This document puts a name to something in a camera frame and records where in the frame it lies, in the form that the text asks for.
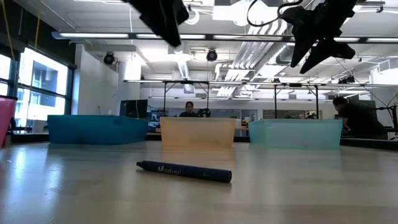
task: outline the fluorescent light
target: fluorescent light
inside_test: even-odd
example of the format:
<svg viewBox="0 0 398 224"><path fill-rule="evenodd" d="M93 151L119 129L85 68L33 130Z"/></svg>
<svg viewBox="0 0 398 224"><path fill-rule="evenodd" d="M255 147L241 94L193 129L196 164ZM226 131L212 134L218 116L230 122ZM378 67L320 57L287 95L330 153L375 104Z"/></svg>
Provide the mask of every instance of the fluorescent light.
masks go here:
<svg viewBox="0 0 398 224"><path fill-rule="evenodd" d="M209 100L254 100L254 99L242 99L242 98L209 98Z"/></svg>
<svg viewBox="0 0 398 224"><path fill-rule="evenodd" d="M131 83L162 83L161 80L125 80L125 82Z"/></svg>
<svg viewBox="0 0 398 224"><path fill-rule="evenodd" d="M268 41L280 41L282 37L272 36L272 35L214 35L213 37L216 40L268 40Z"/></svg>
<svg viewBox="0 0 398 224"><path fill-rule="evenodd" d="M90 34L90 33L60 33L66 38L129 38L129 34Z"/></svg>
<svg viewBox="0 0 398 224"><path fill-rule="evenodd" d="M183 100L203 100L206 98L201 98L201 97L177 97L177 99L183 99Z"/></svg>
<svg viewBox="0 0 398 224"><path fill-rule="evenodd" d="M336 42L358 42L359 38L355 37L335 37Z"/></svg>
<svg viewBox="0 0 398 224"><path fill-rule="evenodd" d="M104 4L128 4L120 0L74 0L75 2L100 2Z"/></svg>
<svg viewBox="0 0 398 224"><path fill-rule="evenodd" d="M237 39L242 36L237 36L237 35L214 35L214 39L221 39L221 40L232 40L232 39Z"/></svg>
<svg viewBox="0 0 398 224"><path fill-rule="evenodd" d="M209 84L242 85L243 82L209 82Z"/></svg>
<svg viewBox="0 0 398 224"><path fill-rule="evenodd" d="M181 34L181 39L204 39L205 35Z"/></svg>
<svg viewBox="0 0 398 224"><path fill-rule="evenodd" d="M256 82L250 82L247 83L248 85L280 85L280 83L266 83L266 82L262 82L262 83L256 83Z"/></svg>
<svg viewBox="0 0 398 224"><path fill-rule="evenodd" d="M369 38L367 42L398 42L398 38Z"/></svg>
<svg viewBox="0 0 398 224"><path fill-rule="evenodd" d="M160 39L160 37L155 34L137 34L136 37L138 39Z"/></svg>

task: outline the person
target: person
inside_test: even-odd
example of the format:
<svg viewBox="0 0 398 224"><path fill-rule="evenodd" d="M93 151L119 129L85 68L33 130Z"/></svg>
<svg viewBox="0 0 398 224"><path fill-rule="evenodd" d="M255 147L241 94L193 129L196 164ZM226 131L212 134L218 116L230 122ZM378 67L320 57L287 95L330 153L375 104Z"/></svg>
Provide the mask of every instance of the person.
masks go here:
<svg viewBox="0 0 398 224"><path fill-rule="evenodd" d="M191 101L188 101L185 103L185 112L182 112L180 114L181 118L197 118L198 115L193 112L193 103Z"/></svg>
<svg viewBox="0 0 398 224"><path fill-rule="evenodd" d="M355 137L388 140L387 131L372 115L372 109L351 105L340 96L333 100L333 105L339 113L338 117L343 118L344 127L352 131Z"/></svg>

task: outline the desk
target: desk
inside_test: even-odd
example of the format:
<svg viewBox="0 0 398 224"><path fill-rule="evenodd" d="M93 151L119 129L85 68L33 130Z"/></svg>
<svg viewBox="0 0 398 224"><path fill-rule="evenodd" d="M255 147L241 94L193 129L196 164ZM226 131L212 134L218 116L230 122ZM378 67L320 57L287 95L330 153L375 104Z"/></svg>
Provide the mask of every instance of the desk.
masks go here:
<svg viewBox="0 0 398 224"><path fill-rule="evenodd" d="M19 133L21 133L21 131L26 131L26 133L31 133L32 130L32 127L15 127L13 131L18 131Z"/></svg>
<svg viewBox="0 0 398 224"><path fill-rule="evenodd" d="M20 158L23 166L17 166ZM146 172L136 166L143 159L230 169L233 178L224 184ZM396 223L396 161L396 153L355 147L272 150L239 143L230 150L194 151L163 150L153 141L13 146L0 151L0 183L10 185L0 188L0 219L2 224Z"/></svg>

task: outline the plastic bin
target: plastic bin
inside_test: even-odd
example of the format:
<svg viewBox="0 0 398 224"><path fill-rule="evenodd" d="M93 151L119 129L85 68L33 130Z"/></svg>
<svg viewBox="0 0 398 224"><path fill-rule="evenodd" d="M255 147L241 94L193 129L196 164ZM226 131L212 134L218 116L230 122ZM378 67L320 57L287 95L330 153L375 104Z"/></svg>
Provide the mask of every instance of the plastic bin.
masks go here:
<svg viewBox="0 0 398 224"><path fill-rule="evenodd" d="M339 149L342 127L335 119L265 119L249 123L249 133L269 148Z"/></svg>
<svg viewBox="0 0 398 224"><path fill-rule="evenodd" d="M49 115L53 144L117 145L145 141L148 122L123 116Z"/></svg>
<svg viewBox="0 0 398 224"><path fill-rule="evenodd" d="M17 98L0 96L0 149L6 138L8 126L14 116Z"/></svg>
<svg viewBox="0 0 398 224"><path fill-rule="evenodd" d="M160 119L162 144L180 147L229 147L234 142L234 118Z"/></svg>

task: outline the blue plastic bin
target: blue plastic bin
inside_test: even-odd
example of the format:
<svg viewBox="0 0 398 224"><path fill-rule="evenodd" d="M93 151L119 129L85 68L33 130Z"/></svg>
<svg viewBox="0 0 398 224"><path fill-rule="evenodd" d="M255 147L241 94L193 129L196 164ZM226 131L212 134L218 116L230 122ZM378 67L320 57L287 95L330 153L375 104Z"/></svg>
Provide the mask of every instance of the blue plastic bin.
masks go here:
<svg viewBox="0 0 398 224"><path fill-rule="evenodd" d="M117 145L145 141L148 122L123 116L49 115L53 144Z"/></svg>
<svg viewBox="0 0 398 224"><path fill-rule="evenodd" d="M342 127L335 119L264 119L249 123L249 134L269 148L339 149Z"/></svg>

